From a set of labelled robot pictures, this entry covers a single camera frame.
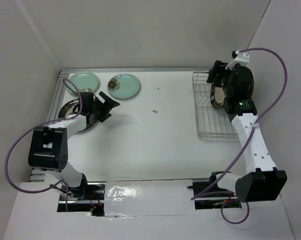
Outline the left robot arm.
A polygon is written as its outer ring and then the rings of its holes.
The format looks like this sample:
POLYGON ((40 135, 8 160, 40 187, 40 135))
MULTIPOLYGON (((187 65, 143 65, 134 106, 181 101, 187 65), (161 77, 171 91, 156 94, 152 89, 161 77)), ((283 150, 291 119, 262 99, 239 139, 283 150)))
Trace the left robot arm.
POLYGON ((88 125, 104 122, 112 116, 111 110, 120 106, 102 91, 99 96, 104 101, 92 92, 82 92, 78 104, 65 119, 49 126, 38 126, 32 133, 28 165, 62 180, 68 192, 79 200, 85 199, 90 190, 86 176, 68 162, 68 140, 86 130, 88 125))

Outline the dark teal blossom plate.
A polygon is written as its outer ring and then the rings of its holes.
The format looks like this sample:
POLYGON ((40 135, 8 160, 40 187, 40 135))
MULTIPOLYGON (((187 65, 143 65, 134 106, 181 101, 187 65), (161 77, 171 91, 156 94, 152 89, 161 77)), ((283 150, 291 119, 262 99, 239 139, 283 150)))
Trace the dark teal blossom plate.
POLYGON ((253 92, 254 92, 254 86, 255 86, 254 76, 251 73, 249 91, 248 91, 248 95, 247 95, 250 99, 252 98, 252 95, 253 95, 253 92))

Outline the light blue flower plate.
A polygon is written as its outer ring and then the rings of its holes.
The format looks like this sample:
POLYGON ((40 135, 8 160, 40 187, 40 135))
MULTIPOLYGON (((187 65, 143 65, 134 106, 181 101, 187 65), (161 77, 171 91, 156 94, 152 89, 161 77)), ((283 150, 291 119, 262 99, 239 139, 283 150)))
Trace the light blue flower plate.
POLYGON ((112 77, 108 84, 108 92, 116 99, 129 99, 134 97, 140 90, 140 80, 133 74, 121 73, 112 77))

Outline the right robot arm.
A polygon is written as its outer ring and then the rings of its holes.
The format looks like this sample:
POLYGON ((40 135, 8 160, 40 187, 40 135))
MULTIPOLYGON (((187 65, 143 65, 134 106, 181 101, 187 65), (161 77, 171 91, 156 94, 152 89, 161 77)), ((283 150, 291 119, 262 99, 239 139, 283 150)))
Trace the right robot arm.
POLYGON ((279 170, 271 158, 257 122, 259 115, 252 100, 254 78, 251 70, 239 63, 229 67, 217 60, 208 72, 207 81, 211 84, 213 105, 218 103, 214 91, 223 91, 222 108, 244 148, 246 165, 244 176, 213 172, 209 192, 220 196, 228 190, 242 203, 276 200, 287 181, 287 174, 279 170))

